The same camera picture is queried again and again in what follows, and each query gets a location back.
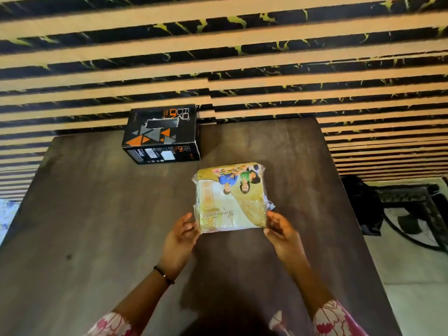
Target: plastic-wrapped package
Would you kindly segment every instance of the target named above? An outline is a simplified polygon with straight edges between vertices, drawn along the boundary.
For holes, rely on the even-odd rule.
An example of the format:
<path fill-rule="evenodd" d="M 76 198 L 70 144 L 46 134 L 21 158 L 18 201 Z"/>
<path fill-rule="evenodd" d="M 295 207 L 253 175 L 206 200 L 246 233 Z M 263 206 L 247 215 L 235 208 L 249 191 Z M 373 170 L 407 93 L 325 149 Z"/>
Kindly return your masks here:
<path fill-rule="evenodd" d="M 244 163 L 199 170 L 194 215 L 201 232 L 263 228 L 268 201 L 263 180 L 264 166 Z"/>

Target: black box with orange triangles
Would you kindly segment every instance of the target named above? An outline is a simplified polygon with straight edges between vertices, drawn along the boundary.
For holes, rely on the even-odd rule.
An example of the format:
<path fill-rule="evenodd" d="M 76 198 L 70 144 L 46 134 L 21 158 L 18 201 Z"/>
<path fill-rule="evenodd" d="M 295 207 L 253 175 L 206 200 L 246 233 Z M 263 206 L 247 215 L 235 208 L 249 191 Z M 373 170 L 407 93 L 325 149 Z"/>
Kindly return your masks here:
<path fill-rule="evenodd" d="M 200 160 L 196 106 L 131 110 L 122 147 L 137 164 Z"/>

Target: pink and white floral sleeve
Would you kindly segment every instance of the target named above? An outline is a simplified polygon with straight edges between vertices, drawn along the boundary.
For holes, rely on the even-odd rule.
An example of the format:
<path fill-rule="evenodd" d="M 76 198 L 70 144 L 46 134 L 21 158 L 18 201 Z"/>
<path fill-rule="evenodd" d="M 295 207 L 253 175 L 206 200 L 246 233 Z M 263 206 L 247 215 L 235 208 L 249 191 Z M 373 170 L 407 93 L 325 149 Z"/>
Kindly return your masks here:
<path fill-rule="evenodd" d="M 317 310 L 313 324 L 319 336 L 367 336 L 338 301 L 329 301 Z"/>
<path fill-rule="evenodd" d="M 120 315 L 104 315 L 84 336 L 136 336 L 131 325 Z"/>

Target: hand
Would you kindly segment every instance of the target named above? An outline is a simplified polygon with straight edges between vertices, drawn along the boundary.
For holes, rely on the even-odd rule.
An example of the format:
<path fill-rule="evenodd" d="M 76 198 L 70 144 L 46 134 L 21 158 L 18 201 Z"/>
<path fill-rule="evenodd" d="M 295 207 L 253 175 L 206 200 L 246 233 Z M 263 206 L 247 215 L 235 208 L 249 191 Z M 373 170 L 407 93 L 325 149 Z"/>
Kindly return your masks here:
<path fill-rule="evenodd" d="M 295 272 L 297 265 L 308 264 L 299 232 L 294 230 L 286 218 L 268 211 L 266 226 L 263 229 L 264 234 L 290 274 Z"/>
<path fill-rule="evenodd" d="M 179 218 L 165 238 L 162 257 L 157 266 L 170 280 L 179 276 L 201 234 L 197 223 L 189 222 L 192 215 L 190 212 Z"/>

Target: box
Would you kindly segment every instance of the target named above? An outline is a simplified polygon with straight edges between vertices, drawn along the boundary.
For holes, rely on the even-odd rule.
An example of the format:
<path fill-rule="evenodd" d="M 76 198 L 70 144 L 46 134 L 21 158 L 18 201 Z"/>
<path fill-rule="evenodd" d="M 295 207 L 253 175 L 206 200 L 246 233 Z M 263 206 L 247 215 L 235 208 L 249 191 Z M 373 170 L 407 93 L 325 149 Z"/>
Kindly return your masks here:
<path fill-rule="evenodd" d="M 196 106 L 132 109 L 121 146 L 137 164 L 200 160 Z"/>

